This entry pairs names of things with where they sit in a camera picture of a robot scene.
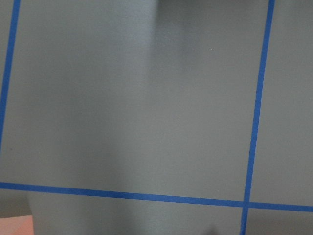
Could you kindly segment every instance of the gray floor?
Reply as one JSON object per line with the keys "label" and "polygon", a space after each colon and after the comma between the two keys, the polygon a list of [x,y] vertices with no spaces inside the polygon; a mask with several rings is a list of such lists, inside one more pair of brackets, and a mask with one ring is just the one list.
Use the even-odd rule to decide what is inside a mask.
{"label": "gray floor", "polygon": [[[0,0],[3,73],[12,3]],[[267,0],[22,0],[0,182],[242,201]],[[274,11],[251,200],[313,205],[309,0]],[[239,234],[241,208],[0,189],[36,235]],[[312,234],[251,209],[247,235]]]}

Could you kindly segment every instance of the gray tile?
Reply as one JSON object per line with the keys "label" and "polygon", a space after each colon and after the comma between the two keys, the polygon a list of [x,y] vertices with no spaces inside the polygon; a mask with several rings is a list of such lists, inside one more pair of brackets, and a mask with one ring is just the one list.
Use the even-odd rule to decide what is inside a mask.
{"label": "gray tile", "polygon": [[266,11],[22,1],[0,181],[242,200]]}
{"label": "gray tile", "polygon": [[[0,190],[0,197],[14,193]],[[35,234],[233,235],[240,208],[27,193]]]}
{"label": "gray tile", "polygon": [[250,209],[246,235],[311,235],[313,214]]}
{"label": "gray tile", "polygon": [[2,86],[2,78],[4,72],[6,48],[8,45],[10,22],[12,15],[12,1],[0,1],[0,86]]}
{"label": "gray tile", "polygon": [[313,205],[313,2],[277,1],[252,200]]}

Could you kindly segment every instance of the horizontal blue line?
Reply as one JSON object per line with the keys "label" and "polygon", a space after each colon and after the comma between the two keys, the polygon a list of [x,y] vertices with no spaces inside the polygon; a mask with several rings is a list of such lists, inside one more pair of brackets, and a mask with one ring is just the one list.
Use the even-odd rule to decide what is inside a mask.
{"label": "horizontal blue line", "polygon": [[313,212],[312,206],[300,206],[300,205],[288,205],[288,204],[250,202],[249,207],[255,208],[255,209],[268,209],[268,210],[280,210],[280,211]]}
{"label": "horizontal blue line", "polygon": [[63,188],[63,187],[52,187],[52,186],[25,185],[25,184],[15,184],[15,183],[5,183],[5,182],[0,182],[0,188],[22,190],[22,191],[32,191],[32,192],[71,194],[71,195],[93,196],[93,197],[124,198],[124,199],[134,199],[134,200],[175,202],[175,203],[200,204],[200,205],[211,205],[211,206],[225,206],[225,207],[242,207],[243,206],[242,202],[231,201],[231,200],[167,196],[167,195],[132,193],[132,192],[115,192],[115,191],[103,191],[103,190],[82,189],[82,188]]}

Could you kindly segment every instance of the orange block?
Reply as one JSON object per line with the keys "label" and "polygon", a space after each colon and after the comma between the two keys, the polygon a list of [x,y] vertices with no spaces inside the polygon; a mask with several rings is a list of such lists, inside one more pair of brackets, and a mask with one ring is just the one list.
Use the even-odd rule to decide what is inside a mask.
{"label": "orange block", "polygon": [[31,215],[0,219],[0,235],[34,235]]}

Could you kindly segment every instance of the blue line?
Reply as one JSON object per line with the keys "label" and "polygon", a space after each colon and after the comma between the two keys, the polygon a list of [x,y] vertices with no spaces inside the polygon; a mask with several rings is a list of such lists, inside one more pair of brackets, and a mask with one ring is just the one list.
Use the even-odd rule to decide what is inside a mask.
{"label": "blue line", "polygon": [[63,187],[52,187],[52,186],[25,185],[25,184],[15,184],[15,183],[5,183],[5,182],[0,182],[0,188],[22,190],[22,191],[32,191],[32,192],[71,194],[71,195],[92,196],[92,197],[124,198],[124,199],[134,199],[134,200],[175,202],[175,203],[224,206],[224,207],[242,207],[243,206],[242,202],[231,201],[231,200],[167,196],[167,195],[132,193],[132,192],[103,191],[103,190],[82,189],[82,188],[63,188]]}
{"label": "blue line", "polygon": [[256,209],[268,209],[268,210],[281,210],[281,211],[294,211],[294,212],[313,212],[312,206],[300,206],[300,205],[287,205],[287,204],[272,204],[261,202],[250,202],[250,208]]}
{"label": "blue line", "polygon": [[0,152],[1,152],[3,127],[4,127],[5,109],[6,109],[10,76],[11,76],[15,36],[16,36],[16,30],[18,26],[18,19],[19,19],[20,3],[21,3],[21,0],[14,0],[14,3],[13,3],[8,47],[6,51],[6,59],[5,59],[1,98],[0,98]]}
{"label": "blue line", "polygon": [[250,151],[249,151],[249,160],[248,167],[246,173],[246,188],[244,195],[244,206],[241,215],[241,229],[240,235],[246,234],[246,222],[248,217],[249,210],[249,201],[251,194],[251,185],[252,185],[252,177],[253,177],[253,168],[254,168],[254,158],[255,158],[255,150],[256,143],[258,138],[258,128],[259,128],[259,120],[260,120],[260,111],[261,111],[261,101],[262,101],[262,90],[263,90],[263,81],[266,67],[266,59],[268,54],[268,43],[270,36],[270,28],[273,19],[275,0],[268,1],[268,14],[266,18],[265,24],[265,32],[263,38],[262,52],[261,52],[261,60],[259,67],[259,76],[258,83],[256,89],[256,97],[255,97],[255,106],[254,106],[254,117],[253,117],[253,125],[252,125],[252,134],[251,134],[251,142],[250,142]]}

